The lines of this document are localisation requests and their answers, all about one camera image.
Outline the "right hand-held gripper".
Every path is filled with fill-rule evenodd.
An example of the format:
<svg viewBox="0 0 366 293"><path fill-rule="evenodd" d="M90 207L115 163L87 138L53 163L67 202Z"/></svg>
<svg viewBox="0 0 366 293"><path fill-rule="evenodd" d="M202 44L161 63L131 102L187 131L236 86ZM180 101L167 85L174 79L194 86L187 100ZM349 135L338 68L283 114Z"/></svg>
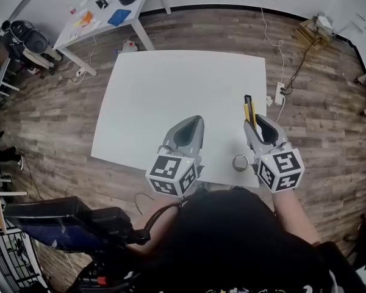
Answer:
<svg viewBox="0 0 366 293"><path fill-rule="evenodd" d="M288 142L284 129L270 118L256 114L258 135L253 124L244 121L247 145L254 152L254 173L272 193L296 189L304 174L304 164L298 149Z"/></svg>

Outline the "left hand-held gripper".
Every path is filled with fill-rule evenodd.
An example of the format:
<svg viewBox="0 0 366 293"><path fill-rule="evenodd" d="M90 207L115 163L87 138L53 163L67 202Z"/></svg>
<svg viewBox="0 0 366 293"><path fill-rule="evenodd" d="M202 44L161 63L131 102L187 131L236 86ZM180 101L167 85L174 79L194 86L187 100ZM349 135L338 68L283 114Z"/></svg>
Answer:
<svg viewBox="0 0 366 293"><path fill-rule="evenodd" d="M190 117L167 132L163 145L145 174L153 191L178 198L194 193L203 168L199 152L203 145L204 129L203 117Z"/></svg>

